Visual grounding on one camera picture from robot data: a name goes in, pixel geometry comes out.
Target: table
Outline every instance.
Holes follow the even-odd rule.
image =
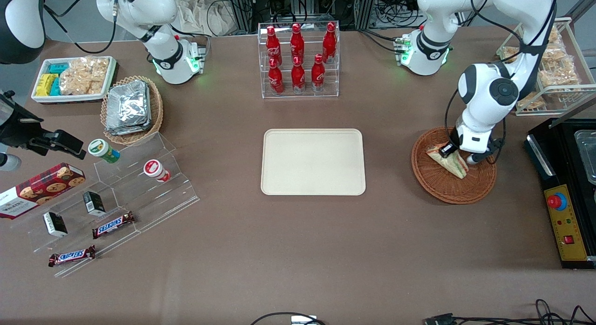
[[[201,200],[65,279],[53,278],[27,236],[0,221],[2,323],[246,325],[295,311],[329,325],[420,324],[445,312],[533,316],[536,298],[556,312],[583,304],[594,315],[594,273],[560,269],[538,175],[522,147],[526,131],[545,118],[508,118],[496,185],[477,204],[439,202],[411,170],[413,143],[441,126],[461,72],[491,60],[505,34],[460,28],[447,64],[430,77],[397,68],[389,52],[356,32],[341,37],[340,97],[299,101],[261,99],[255,36],[213,39],[205,73],[180,86],[158,77],[140,42],[115,42],[106,54],[120,63],[119,79],[140,74],[157,83],[162,133]],[[78,55],[52,41],[42,56]],[[29,100],[26,107],[47,129],[85,142],[102,136],[99,104]],[[451,123],[462,109],[454,102]],[[271,128],[359,129],[366,192],[262,194],[262,139]],[[58,162],[85,170],[96,162],[12,153],[24,167],[2,174],[0,191]]]

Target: walkers cookie box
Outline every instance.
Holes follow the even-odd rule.
[[[83,182],[83,171],[62,162],[0,194],[0,217],[15,219]]]

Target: yellow snack box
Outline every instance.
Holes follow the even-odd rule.
[[[58,78],[58,74],[43,74],[39,79],[39,84],[35,90],[36,96],[49,96],[49,92],[52,90],[52,84],[54,80]]]

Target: aluminum foil container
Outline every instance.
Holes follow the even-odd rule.
[[[113,135],[141,132],[151,128],[149,86],[132,81],[110,89],[107,101],[106,130]]]

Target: coca-cola bottle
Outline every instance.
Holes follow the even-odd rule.
[[[323,65],[323,55],[315,55],[315,64],[311,71],[312,90],[315,92],[323,91],[325,81],[325,66]]]
[[[274,95],[280,96],[284,93],[284,81],[281,76],[281,70],[277,67],[277,60],[275,60],[275,58],[269,59],[269,83]]]
[[[323,62],[333,63],[335,60],[337,36],[335,34],[335,22],[327,24],[327,32],[323,37]]]
[[[305,91],[306,85],[304,83],[304,68],[302,68],[302,60],[298,56],[292,58],[294,67],[292,68],[292,89],[297,95]]]
[[[277,36],[275,36],[275,28],[267,26],[267,55],[277,61],[277,66],[281,66],[281,45]]]
[[[292,37],[290,37],[290,47],[292,58],[294,56],[300,57],[300,62],[304,62],[304,38],[300,32],[300,24],[292,25]]]

